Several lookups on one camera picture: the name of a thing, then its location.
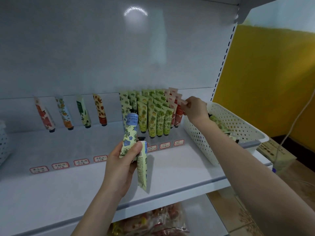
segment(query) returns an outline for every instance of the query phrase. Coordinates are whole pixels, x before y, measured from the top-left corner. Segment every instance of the person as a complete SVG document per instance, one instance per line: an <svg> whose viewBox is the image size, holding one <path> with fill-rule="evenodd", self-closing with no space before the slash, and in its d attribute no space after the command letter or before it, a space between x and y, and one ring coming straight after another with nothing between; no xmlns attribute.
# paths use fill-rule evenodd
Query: person
<svg viewBox="0 0 315 236"><path fill-rule="evenodd" d="M204 135L231 186L260 230L270 235L315 235L315 212L276 174L221 132L209 120L206 103L196 97L181 105L184 114ZM122 143L109 154L104 181L72 236L104 236L121 198L129 189L141 151L136 143L119 158Z"/></svg>

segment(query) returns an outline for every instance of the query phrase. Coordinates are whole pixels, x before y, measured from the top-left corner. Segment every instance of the right arm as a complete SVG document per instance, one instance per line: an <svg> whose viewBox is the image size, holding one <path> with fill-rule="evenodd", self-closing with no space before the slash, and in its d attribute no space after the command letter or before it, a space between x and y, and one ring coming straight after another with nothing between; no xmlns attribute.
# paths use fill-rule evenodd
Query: right arm
<svg viewBox="0 0 315 236"><path fill-rule="evenodd" d="M196 97L181 108L204 135L231 186L265 235L314 235L315 212L276 174L223 134Z"/></svg>

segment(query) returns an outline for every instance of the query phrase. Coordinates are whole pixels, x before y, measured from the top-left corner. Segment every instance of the plastic bag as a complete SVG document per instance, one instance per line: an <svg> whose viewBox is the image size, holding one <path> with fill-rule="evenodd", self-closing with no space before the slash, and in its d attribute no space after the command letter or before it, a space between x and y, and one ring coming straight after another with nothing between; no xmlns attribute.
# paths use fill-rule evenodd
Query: plastic bag
<svg viewBox="0 0 315 236"><path fill-rule="evenodd" d="M180 203L164 206L144 214L113 223L114 236L169 235L189 232Z"/></svg>

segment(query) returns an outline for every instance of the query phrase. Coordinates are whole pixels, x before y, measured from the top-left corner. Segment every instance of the wall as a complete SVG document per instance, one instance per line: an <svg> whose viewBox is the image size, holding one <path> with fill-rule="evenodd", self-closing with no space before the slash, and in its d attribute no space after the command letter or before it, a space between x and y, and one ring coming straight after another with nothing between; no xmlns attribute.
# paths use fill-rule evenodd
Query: wall
<svg viewBox="0 0 315 236"><path fill-rule="evenodd" d="M271 137L288 133L315 87L315 33L306 32L315 31L315 24L309 21L314 14L308 1L278 0L251 11L247 25L236 29L214 97ZM290 12L295 22L285 19ZM297 30L299 23L303 31ZM291 134L312 150L314 114L315 100Z"/></svg>

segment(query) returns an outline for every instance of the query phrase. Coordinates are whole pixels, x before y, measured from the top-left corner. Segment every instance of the price tag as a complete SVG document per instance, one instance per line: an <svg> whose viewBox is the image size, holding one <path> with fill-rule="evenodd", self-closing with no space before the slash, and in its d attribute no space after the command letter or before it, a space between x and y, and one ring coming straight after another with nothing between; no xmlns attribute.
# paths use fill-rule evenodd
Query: price tag
<svg viewBox="0 0 315 236"><path fill-rule="evenodd" d="M171 146L171 143L170 143L170 142L168 142L168 143L162 143L162 144L160 144L160 149L168 148L168 147L170 147L170 146Z"/></svg>
<svg viewBox="0 0 315 236"><path fill-rule="evenodd" d="M33 168L30 168L30 171L33 173L33 174L38 174L38 173L43 173L43 172L48 172L48 168L46 166L42 166L42 167L33 167Z"/></svg>
<svg viewBox="0 0 315 236"><path fill-rule="evenodd" d="M82 166L82 165L88 165L88 164L90 164L89 159L81 159L81 160L74 161L75 166Z"/></svg>
<svg viewBox="0 0 315 236"><path fill-rule="evenodd" d="M147 148L147 152L152 152L152 151L156 151L157 150L157 145L154 145L154 146L149 146Z"/></svg>
<svg viewBox="0 0 315 236"><path fill-rule="evenodd" d="M101 161L106 161L106 160L107 160L107 155L94 157L94 162L101 162Z"/></svg>
<svg viewBox="0 0 315 236"><path fill-rule="evenodd" d="M183 145L183 143L184 143L184 140L183 140L183 139L182 139L182 140L178 140L178 141L175 141L175 142L174 142L174 146Z"/></svg>
<svg viewBox="0 0 315 236"><path fill-rule="evenodd" d="M68 162L55 163L51 165L54 170L69 168Z"/></svg>

